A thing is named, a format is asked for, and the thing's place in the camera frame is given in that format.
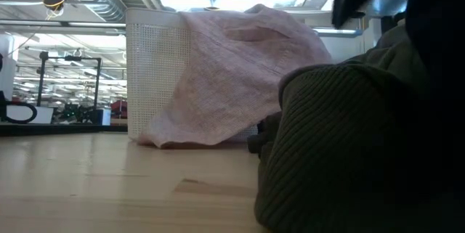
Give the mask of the dark olive ribbed sweatshirt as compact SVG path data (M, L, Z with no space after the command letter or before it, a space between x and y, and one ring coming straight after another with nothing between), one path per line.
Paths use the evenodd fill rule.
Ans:
M465 88L437 89L404 25L282 79L249 139L273 233L465 233Z

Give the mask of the white perforated plastic laundry basket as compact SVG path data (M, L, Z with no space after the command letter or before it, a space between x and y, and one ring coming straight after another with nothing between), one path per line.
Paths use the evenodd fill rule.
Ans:
M225 11L126 11L126 72L129 138L161 143L149 135L151 120L172 101L177 83L190 64L190 28L185 15L225 15Z

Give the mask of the red background object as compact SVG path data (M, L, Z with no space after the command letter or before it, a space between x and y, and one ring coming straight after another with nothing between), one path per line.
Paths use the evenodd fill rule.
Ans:
M111 118L127 119L127 101L117 100L110 104Z

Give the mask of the white and blue box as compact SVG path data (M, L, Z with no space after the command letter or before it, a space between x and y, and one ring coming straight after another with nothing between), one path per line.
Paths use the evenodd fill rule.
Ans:
M95 110L95 120L98 125L109 126L111 121L110 109L97 109Z

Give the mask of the white board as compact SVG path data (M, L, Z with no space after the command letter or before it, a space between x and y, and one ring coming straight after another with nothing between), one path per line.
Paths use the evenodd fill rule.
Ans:
M29 124L50 124L54 109L52 107L35 107L36 117ZM27 120L32 116L29 107L9 105L7 106L7 116L15 120Z

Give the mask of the pale pink woven shirt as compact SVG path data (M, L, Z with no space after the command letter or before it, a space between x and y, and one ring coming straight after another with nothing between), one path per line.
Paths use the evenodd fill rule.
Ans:
M279 110L283 76L331 63L316 31L262 4L180 16L190 34L189 62L141 144L219 144Z

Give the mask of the long ceiling light fixture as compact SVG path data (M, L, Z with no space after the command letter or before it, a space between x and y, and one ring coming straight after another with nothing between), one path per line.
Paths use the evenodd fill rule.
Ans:
M355 38L363 34L363 31L358 29L313 28L313 30L322 37Z

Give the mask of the black metal frame stand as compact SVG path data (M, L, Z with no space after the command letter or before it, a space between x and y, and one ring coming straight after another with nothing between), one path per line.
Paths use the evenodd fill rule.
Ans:
M71 109L69 106L65 106L65 109L61 111L54 120L63 122L67 121L72 123L71 118L76 119L76 123L91 123L94 125L102 125L104 123L105 114L102 110L97 109L97 101L99 94L99 84L100 84L100 75L102 67L102 59L100 57L77 57L73 55L67 55L64 57L50 57L49 52L41 52L39 55L41 60L41 67L39 70L39 87L38 87L38 97L36 100L36 106L39 107L42 101L42 91L44 81L52 82L53 84L58 84L66 86L69 84L94 84L94 104L91 107L78 106L76 109ZM63 60L66 62L80 62L82 60L94 60L97 62L95 67L96 73L94 78L45 78L45 66L47 60Z

